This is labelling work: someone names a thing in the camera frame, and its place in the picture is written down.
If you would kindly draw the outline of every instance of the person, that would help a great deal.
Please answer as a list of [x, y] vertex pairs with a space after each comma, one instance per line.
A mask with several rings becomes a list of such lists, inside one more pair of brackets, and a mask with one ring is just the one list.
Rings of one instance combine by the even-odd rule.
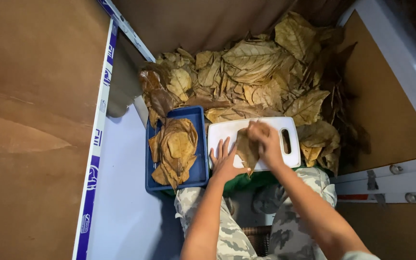
[[[267, 136], [263, 129], [269, 129]], [[280, 185], [256, 195], [256, 210], [274, 213], [269, 255], [257, 256], [223, 199], [224, 185], [250, 171], [234, 168], [236, 146], [228, 153], [229, 138], [219, 141], [213, 176], [206, 189], [191, 187], [176, 192], [176, 217], [185, 241], [181, 260], [379, 260], [368, 251], [351, 226], [334, 209], [336, 193], [328, 176], [317, 168], [294, 172], [283, 162], [279, 133], [263, 122], [250, 122], [250, 139], [260, 143], [259, 155]]]

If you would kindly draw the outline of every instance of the forearm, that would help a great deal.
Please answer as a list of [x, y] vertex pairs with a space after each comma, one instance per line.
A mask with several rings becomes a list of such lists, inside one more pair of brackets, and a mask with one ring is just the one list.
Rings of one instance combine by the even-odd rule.
[[292, 169], [283, 165], [273, 173], [329, 260], [339, 260], [347, 251], [369, 253], [346, 220]]
[[216, 178], [208, 182], [181, 251], [181, 260], [215, 260], [219, 236], [220, 210], [224, 183]]

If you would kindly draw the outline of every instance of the green cloth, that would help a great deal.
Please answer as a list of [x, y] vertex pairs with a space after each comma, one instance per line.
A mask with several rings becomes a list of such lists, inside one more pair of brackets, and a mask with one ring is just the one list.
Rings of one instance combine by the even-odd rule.
[[[293, 168], [294, 171], [300, 168], [306, 168], [306, 164], [302, 163], [302, 166]], [[333, 176], [333, 172], [324, 169], [317, 164], [314, 166], [315, 168], [319, 168], [320, 170], [326, 172], [329, 176]], [[270, 171], [263, 171], [263, 172], [255, 172], [250, 177], [248, 177], [248, 174], [240, 174], [237, 177], [233, 178], [232, 180], [229, 180], [226, 185], [224, 186], [224, 195], [228, 196], [232, 194], [232, 192], [238, 192], [238, 191], [254, 191], [257, 188], [273, 185], [279, 183], [277, 179], [274, 177], [274, 175]], [[163, 190], [163, 193], [169, 196], [176, 196], [174, 194], [173, 190]]]

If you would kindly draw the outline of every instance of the hand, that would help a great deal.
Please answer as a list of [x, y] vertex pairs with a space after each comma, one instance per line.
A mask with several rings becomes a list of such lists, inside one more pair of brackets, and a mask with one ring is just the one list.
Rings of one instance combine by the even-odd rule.
[[244, 174], [251, 171], [250, 168], [235, 168], [234, 157], [237, 151], [237, 145], [234, 145], [232, 151], [229, 154], [229, 141], [230, 137], [223, 143], [222, 139], [218, 144], [218, 157], [214, 155], [215, 150], [211, 148], [209, 156], [213, 162], [213, 176], [211, 179], [219, 180], [223, 184], [235, 178], [239, 174]]
[[280, 150], [279, 132], [270, 125], [260, 121], [250, 121], [247, 129], [248, 138], [258, 141], [259, 158], [261, 158], [271, 170], [286, 167]]

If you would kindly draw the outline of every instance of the cutting board handle hole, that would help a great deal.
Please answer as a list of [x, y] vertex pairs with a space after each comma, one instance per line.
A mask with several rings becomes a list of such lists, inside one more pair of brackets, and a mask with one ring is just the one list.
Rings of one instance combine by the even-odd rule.
[[282, 142], [283, 142], [283, 151], [289, 155], [292, 152], [292, 147], [290, 145], [290, 134], [288, 133], [288, 130], [282, 129], [280, 131], [282, 134]]

